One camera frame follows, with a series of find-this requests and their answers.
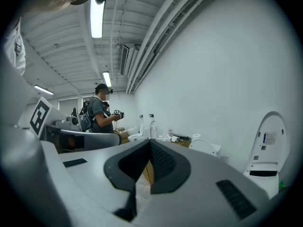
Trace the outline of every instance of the backpack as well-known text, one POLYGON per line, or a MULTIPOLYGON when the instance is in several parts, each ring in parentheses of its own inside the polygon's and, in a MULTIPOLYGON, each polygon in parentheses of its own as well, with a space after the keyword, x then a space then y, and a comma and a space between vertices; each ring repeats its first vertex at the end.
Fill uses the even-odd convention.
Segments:
POLYGON ((91 119, 88 113, 89 103, 92 99, 93 97, 89 101, 83 102, 83 107, 79 114, 79 126, 82 132, 85 132, 93 127, 93 121, 95 120, 95 117, 91 119))

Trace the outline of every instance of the ceiling light fixture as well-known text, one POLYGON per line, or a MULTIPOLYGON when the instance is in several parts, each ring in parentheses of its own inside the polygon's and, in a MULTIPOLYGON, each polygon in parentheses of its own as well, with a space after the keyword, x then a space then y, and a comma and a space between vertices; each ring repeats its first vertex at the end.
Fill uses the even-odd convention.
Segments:
POLYGON ((98 5, 95 0, 90 2, 90 29, 93 38, 102 38, 104 4, 98 5))
POLYGON ((40 87, 38 85, 35 85, 34 88, 37 88, 37 89, 39 89, 42 92, 48 93, 50 95, 53 95, 53 93, 51 91, 48 91, 48 90, 46 90, 46 89, 44 89, 44 88, 42 88, 42 87, 40 87))
POLYGON ((108 87, 111 87, 112 84, 110 83, 109 72, 108 72, 108 71, 103 72, 103 76, 104 76, 106 85, 107 85, 108 87))

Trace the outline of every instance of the controller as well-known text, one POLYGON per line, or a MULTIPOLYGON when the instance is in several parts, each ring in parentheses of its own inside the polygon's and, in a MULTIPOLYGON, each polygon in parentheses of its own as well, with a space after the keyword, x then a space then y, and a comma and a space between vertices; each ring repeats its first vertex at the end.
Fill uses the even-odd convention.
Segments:
POLYGON ((124 118, 124 113, 121 112, 120 110, 114 110, 114 113, 112 114, 113 115, 117 115, 119 114, 120 115, 120 119, 123 119, 124 118))

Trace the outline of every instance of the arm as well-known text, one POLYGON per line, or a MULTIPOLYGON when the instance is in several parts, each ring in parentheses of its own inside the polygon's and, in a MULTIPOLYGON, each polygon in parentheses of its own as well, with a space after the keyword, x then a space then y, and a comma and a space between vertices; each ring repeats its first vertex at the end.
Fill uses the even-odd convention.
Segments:
POLYGON ((104 126, 110 124, 112 121, 120 119, 119 115, 114 115, 114 116, 111 116, 111 117, 108 117, 108 118, 104 118, 103 113, 96 114, 95 117, 96 117, 97 124, 100 127, 104 127, 104 126))

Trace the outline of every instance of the mesh grille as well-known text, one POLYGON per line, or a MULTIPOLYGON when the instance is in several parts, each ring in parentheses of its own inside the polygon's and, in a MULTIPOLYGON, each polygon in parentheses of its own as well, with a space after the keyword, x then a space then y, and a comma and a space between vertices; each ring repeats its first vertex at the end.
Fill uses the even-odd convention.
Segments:
POLYGON ((170 174, 176 166, 174 157, 155 145, 151 145, 151 163, 155 182, 170 174))
POLYGON ((223 180, 216 183, 239 219, 244 219, 257 209, 245 198, 240 190, 231 181, 223 180))

